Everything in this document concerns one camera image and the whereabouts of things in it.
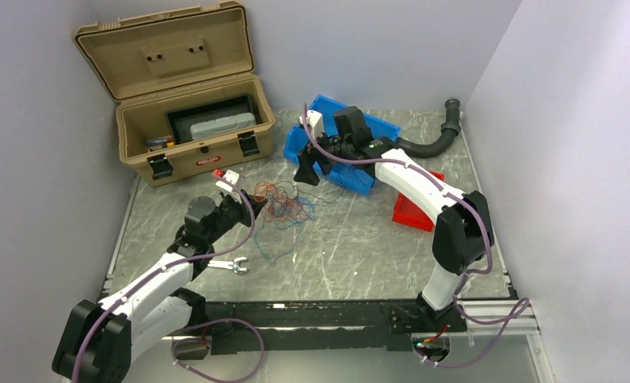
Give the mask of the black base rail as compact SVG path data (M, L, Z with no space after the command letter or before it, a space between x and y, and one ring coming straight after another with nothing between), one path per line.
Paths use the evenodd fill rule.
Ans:
M408 351L411 338L468 329L456 309L435 314L415 298L197 303L188 327L187 334L211 338L214 355L260 349Z

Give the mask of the yellow black tool in toolbox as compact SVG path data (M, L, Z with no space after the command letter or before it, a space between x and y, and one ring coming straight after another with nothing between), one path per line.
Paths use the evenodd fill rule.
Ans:
M149 151L156 151L162 148L170 148L174 146L175 141L171 136L164 136L156 139L146 140L145 145Z

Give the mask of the silver open-end wrench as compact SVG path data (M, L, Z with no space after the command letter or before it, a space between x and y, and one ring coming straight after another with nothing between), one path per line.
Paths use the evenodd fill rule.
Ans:
M208 262L208 268L230 270L234 274L242 275L247 274L250 271L248 267L244 266L247 262L248 259L246 257L238 257L232 261L211 259Z

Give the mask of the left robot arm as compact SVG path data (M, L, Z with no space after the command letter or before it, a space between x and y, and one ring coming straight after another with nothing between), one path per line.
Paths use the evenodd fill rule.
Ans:
M187 284L212 263L213 244L240 223L250 227L264 204L242 191L216 203L196 197L166 252L149 270L99 302L70 312L52 370L76 382L121 382L129 367L163 337L193 335L210 323L204 296Z

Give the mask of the black tray in toolbox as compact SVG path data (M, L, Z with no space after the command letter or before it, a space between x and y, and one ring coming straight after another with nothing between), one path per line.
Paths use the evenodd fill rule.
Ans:
M252 98L248 94L241 94L220 101L172 110L165 115L172 130L172 137L175 143L183 144L193 141L189 131L193 124L246 112L255 115L256 124L260 122L260 117L255 111Z

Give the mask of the tan plastic toolbox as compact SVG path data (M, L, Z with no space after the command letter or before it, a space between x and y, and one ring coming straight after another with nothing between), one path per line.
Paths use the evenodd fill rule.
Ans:
M78 50L117 103L121 162L152 187L262 159L275 150L275 117L236 1L169 10L80 27ZM172 137L166 113L248 94L254 126L149 151L146 140Z

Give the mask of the blue double plastic bin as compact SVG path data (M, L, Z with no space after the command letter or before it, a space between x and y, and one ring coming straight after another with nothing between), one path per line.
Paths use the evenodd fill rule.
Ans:
M338 131L335 127L333 114L345 107L346 105L339 101L335 101L323 95L318 95L310 103L308 109L319 112L323 116L323 130L327 135L335 135ZM391 124L390 122L381 120L380 118L372 116L368 113L364 113L363 115L374 138L386 136L392 140L396 140L402 131L402 129L396 124ZM298 152L306 145L307 142L308 139L306 133L299 127L299 123L296 122L287 134L286 143L283 148L283 156L290 162L298 164ZM351 168L349 165L345 164L336 164L326 177L321 175L320 168L317 164L315 164L314 169L321 179L326 178L343 188L362 195L369 195L370 190L375 183L375 179L366 174L364 171L354 167Z

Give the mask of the red plastic bin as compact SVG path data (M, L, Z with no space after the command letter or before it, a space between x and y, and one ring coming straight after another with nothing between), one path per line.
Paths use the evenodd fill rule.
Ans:
M395 223L426 232L432 232L434 230L434 222L420 207L411 202L403 194L398 194L391 220Z

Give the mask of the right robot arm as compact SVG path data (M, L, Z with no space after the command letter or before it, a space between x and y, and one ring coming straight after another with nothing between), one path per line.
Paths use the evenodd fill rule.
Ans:
M307 143L298 153L297 183L316 186L320 176L336 164L347 164L404 195L433 222L432 254L436 265L417 297L416 320L426 331L446 322L454 299L474 273L471 266L491 259L493 229L486 198L479 191L466 193L434 177L386 137L374 137L357 107L340 109L334 120L337 134L322 130L322 116L303 109L299 126Z

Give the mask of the aluminium frame rail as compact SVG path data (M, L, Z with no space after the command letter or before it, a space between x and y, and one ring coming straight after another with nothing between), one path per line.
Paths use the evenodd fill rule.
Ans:
M168 297L141 320L113 312L99 325L93 336L123 337L132 347L146 347L149 342L170 334L187 334L188 321L197 303L205 301L186 302L182 298ZM500 329L504 325L526 328L535 323L533 311L526 300L465 301L451 303L447 308L454 308L460 313L468 326L467 331L481 327ZM437 338L439 336L428 339L432 342Z

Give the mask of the grey case in toolbox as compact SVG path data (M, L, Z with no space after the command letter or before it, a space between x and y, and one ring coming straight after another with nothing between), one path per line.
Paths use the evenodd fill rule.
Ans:
M248 128L256 124L253 113L238 113L232 116L219 117L215 120L198 122L193 124L189 131L192 140L203 140Z

